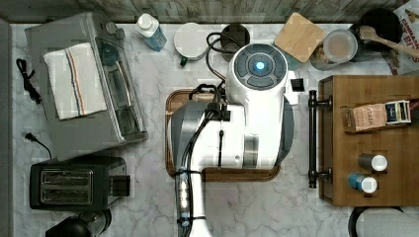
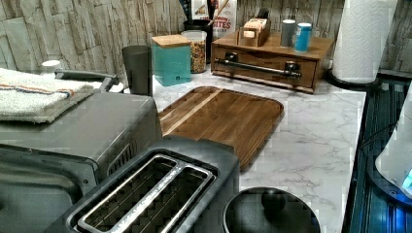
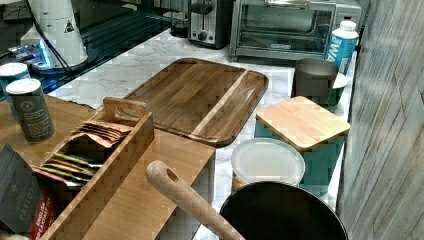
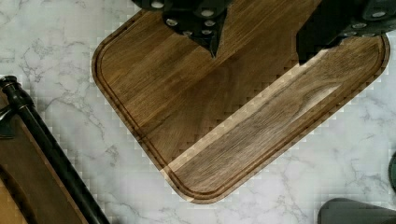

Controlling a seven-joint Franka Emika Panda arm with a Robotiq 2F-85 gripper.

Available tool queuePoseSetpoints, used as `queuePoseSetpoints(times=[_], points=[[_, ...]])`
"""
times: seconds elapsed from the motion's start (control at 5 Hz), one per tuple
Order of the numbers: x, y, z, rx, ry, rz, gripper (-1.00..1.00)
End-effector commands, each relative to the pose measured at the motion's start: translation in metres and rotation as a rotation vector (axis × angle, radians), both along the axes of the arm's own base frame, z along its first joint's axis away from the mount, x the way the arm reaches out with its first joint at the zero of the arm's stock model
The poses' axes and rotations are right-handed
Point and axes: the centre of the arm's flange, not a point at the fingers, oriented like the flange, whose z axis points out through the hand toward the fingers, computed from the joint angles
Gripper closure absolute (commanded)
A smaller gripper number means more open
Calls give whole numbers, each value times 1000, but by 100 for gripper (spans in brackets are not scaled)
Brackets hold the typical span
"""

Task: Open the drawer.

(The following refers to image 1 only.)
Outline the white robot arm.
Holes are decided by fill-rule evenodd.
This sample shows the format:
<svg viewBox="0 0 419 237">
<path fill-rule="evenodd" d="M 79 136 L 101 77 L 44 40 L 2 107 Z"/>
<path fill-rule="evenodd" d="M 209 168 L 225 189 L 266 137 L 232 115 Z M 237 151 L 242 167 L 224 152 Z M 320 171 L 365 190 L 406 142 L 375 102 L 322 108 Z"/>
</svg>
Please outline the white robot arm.
<svg viewBox="0 0 419 237">
<path fill-rule="evenodd" d="M 204 169 L 270 170 L 285 159 L 293 142 L 292 79 L 277 48 L 250 43 L 232 56 L 225 87 L 211 87 L 211 101 L 190 100 L 169 118 L 177 237 L 210 237 Z"/>
</svg>

